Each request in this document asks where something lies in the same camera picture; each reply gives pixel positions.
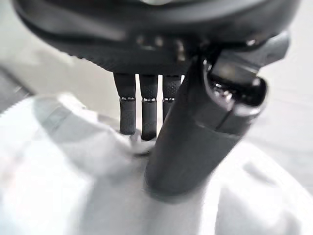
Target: crumpled white towel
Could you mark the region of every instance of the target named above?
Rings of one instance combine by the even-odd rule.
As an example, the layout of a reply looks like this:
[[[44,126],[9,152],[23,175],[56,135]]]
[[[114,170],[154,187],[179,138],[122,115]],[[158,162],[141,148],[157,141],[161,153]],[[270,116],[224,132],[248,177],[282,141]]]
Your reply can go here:
[[[155,140],[142,141],[138,130],[124,136],[114,127],[118,127],[117,120],[86,109],[71,94],[34,96],[17,103],[0,115],[0,188],[23,161],[23,152],[43,141],[54,144],[94,176],[120,165],[118,156],[146,154],[155,144]]]

